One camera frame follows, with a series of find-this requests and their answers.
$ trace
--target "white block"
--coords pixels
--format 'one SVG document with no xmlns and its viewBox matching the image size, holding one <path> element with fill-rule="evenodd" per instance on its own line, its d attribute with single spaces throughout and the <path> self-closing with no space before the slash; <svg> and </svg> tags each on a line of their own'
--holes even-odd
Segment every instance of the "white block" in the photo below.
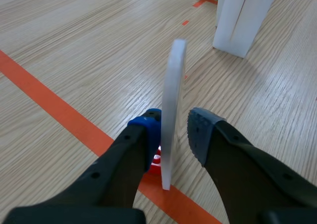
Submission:
<svg viewBox="0 0 317 224">
<path fill-rule="evenodd" d="M 170 189 L 173 153 L 178 144 L 179 118 L 182 111 L 182 90 L 185 76 L 186 41 L 176 39 L 166 68 L 161 116 L 161 176 L 162 187 Z"/>
<path fill-rule="evenodd" d="M 273 0 L 224 0 L 213 47 L 244 58 Z"/>
<path fill-rule="evenodd" d="M 220 19 L 223 3 L 224 3 L 224 0 L 218 0 L 216 26 L 218 26 L 218 22 L 219 22 L 219 19 Z"/>
</svg>

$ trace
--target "red object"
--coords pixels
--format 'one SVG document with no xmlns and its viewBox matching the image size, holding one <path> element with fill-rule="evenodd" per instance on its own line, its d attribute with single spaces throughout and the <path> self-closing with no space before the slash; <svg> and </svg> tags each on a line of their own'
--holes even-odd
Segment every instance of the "red object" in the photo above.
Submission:
<svg viewBox="0 0 317 224">
<path fill-rule="evenodd" d="M 153 161 L 148 173 L 160 175 L 160 146 L 158 147 L 157 154 L 153 158 Z"/>
<path fill-rule="evenodd" d="M 182 24 L 183 24 L 183 26 L 185 26 L 187 23 L 189 23 L 188 20 L 184 21 Z"/>
</svg>

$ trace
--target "orange tape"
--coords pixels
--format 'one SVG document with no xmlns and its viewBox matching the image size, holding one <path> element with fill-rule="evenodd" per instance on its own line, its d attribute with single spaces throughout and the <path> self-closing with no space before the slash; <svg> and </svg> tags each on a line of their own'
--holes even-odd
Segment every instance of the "orange tape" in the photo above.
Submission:
<svg viewBox="0 0 317 224">
<path fill-rule="evenodd" d="M 213 4 L 218 5 L 218 0 L 206 0 L 206 2 L 211 2 Z"/>
<path fill-rule="evenodd" d="M 199 0 L 197 3 L 195 3 L 193 6 L 194 7 L 199 7 L 201 6 L 204 2 L 206 2 L 206 0 Z"/>
<path fill-rule="evenodd" d="M 217 0 L 199 0 L 193 6 L 194 7 L 200 7 L 204 2 L 211 2 L 211 3 L 216 4 L 216 5 L 218 4 Z"/>
<path fill-rule="evenodd" d="M 189 23 L 188 20 L 184 21 L 184 22 L 182 23 L 182 25 L 185 26 L 187 23 Z"/>
<path fill-rule="evenodd" d="M 2 51 L 0 51 L 0 72 L 97 156 L 101 156 L 113 143 L 111 137 Z M 160 177 L 145 174 L 139 190 L 180 224 L 220 224 L 216 218 L 174 186 L 171 186 L 170 191 L 162 190 Z"/>
</svg>

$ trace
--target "white board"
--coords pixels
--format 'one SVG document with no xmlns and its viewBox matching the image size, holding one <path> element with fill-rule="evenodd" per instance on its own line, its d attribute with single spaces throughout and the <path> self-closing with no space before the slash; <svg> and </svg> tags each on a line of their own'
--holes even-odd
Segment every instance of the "white board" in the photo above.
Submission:
<svg viewBox="0 0 317 224">
<path fill-rule="evenodd" d="M 173 171 L 173 149 L 177 146 L 179 113 L 185 76 L 186 41 L 172 45 L 164 80 L 161 116 L 161 176 L 163 189 L 169 190 Z"/>
<path fill-rule="evenodd" d="M 273 0 L 224 0 L 220 3 L 213 47 L 244 58 Z"/>
</svg>

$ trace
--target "wooden floor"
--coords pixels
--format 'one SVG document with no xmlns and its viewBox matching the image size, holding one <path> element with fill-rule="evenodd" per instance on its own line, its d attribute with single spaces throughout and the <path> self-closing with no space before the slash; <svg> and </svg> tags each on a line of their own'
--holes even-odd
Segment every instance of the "wooden floor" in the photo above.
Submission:
<svg viewBox="0 0 317 224">
<path fill-rule="evenodd" d="M 275 0 L 245 59 L 213 49 L 216 5 L 197 0 L 0 0 L 0 49 L 115 138 L 161 106 L 174 39 L 188 40 L 172 183 L 227 223 L 191 153 L 186 117 L 204 107 L 317 184 L 317 0 Z M 97 156 L 0 73 L 0 221 L 71 184 Z M 149 223 L 173 220 L 143 194 Z"/>
</svg>

